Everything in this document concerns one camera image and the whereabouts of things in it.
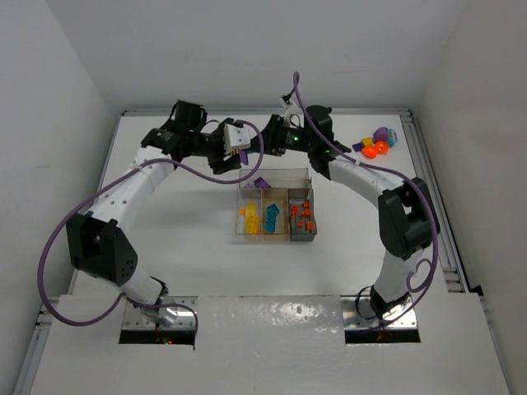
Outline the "yellow lego brick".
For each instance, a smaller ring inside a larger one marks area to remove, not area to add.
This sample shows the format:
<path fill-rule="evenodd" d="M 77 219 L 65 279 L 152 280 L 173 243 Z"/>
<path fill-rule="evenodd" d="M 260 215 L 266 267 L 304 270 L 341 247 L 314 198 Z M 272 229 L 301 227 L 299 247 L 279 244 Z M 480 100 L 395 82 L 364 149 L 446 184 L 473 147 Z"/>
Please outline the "yellow lego brick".
<path fill-rule="evenodd" d="M 370 137 L 367 137 L 367 138 L 363 138 L 361 140 L 361 144 L 363 147 L 366 147 L 366 146 L 372 146 L 374 144 L 373 140 L 370 138 Z"/>

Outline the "orange funnel lego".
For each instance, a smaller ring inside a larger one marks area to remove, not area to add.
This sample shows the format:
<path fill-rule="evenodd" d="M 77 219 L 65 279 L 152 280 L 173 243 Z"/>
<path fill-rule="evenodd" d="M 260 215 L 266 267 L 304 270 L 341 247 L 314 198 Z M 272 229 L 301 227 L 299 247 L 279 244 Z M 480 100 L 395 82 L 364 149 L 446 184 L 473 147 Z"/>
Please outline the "orange funnel lego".
<path fill-rule="evenodd" d="M 379 151 L 375 145 L 364 146 L 361 151 L 365 157 L 370 159 L 376 158 L 379 154 Z"/>
<path fill-rule="evenodd" d="M 388 142 L 378 141 L 375 143 L 374 148 L 375 148 L 375 151 L 381 155 L 386 155 L 389 152 Z"/>

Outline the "dark purple lego brick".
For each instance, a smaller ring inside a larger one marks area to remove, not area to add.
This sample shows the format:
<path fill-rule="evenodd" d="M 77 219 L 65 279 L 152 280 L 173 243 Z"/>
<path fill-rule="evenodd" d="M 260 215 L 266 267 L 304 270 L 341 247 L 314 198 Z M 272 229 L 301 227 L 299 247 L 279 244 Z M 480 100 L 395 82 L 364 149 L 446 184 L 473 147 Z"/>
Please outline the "dark purple lego brick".
<path fill-rule="evenodd" d="M 255 188 L 267 189 L 271 188 L 271 184 L 262 177 L 258 177 L 254 180 L 253 185 Z"/>

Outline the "teal lego brick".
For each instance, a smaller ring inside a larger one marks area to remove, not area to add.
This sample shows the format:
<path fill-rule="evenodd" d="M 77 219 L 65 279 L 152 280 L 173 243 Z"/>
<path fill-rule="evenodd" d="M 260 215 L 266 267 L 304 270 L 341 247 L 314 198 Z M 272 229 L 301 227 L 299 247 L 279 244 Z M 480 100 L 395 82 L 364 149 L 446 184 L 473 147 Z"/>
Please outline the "teal lego brick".
<path fill-rule="evenodd" d="M 267 233 L 274 233 L 277 230 L 278 218 L 280 209 L 276 203 L 273 203 L 266 208 L 265 213 L 265 227 Z"/>

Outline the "long yellow lego plate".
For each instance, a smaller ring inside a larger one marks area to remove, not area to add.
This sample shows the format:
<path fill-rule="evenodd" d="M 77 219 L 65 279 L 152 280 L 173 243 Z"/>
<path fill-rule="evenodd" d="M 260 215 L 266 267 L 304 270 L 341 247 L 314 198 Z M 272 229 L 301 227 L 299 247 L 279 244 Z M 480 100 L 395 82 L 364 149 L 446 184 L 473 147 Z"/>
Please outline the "long yellow lego plate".
<path fill-rule="evenodd" d="M 247 202 L 245 205 L 245 219 L 248 221 L 250 218 L 257 215 L 257 204 L 255 202 Z"/>

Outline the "orange-yellow lego brick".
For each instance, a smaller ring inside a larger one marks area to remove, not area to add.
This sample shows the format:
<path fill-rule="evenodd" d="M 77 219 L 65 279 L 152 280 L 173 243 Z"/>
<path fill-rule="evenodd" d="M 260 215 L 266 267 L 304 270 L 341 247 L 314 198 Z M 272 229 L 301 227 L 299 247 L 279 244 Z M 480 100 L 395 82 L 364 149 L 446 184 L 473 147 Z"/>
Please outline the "orange-yellow lego brick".
<path fill-rule="evenodd" d="M 247 216 L 245 218 L 245 233 L 249 235 L 256 235 L 260 233 L 259 216 Z"/>

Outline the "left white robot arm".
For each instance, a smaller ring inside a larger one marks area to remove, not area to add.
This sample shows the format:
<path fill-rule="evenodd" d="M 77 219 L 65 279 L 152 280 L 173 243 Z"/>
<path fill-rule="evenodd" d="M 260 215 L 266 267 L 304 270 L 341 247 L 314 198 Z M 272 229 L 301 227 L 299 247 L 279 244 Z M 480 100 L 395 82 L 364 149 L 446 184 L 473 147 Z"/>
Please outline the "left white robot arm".
<path fill-rule="evenodd" d="M 248 126 L 227 118 L 203 132 L 207 113 L 200 105 L 177 101 L 170 117 L 141 141 L 127 172 L 107 185 L 99 198 L 89 198 L 85 214 L 74 212 L 66 222 L 72 265 L 119 289 L 140 304 L 156 304 L 164 284 L 140 268 L 127 233 L 142 206 L 160 184 L 190 156 L 204 157 L 211 180 L 240 168 L 240 153 L 251 147 Z"/>

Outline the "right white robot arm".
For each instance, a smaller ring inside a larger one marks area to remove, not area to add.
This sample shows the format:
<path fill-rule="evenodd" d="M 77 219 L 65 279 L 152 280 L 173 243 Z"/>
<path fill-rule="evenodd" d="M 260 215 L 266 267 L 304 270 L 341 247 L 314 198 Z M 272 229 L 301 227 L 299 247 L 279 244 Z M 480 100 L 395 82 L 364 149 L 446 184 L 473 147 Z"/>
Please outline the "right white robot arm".
<path fill-rule="evenodd" d="M 370 302 L 374 315 L 382 319 L 408 295 L 429 288 L 438 260 L 440 225 L 426 182 L 353 157 L 351 148 L 336 140 L 330 113 L 329 107 L 309 106 L 301 127 L 290 126 L 275 114 L 252 138 L 250 149 L 270 156 L 303 152 L 315 172 L 350 188 L 377 209 L 385 256 L 371 286 Z"/>

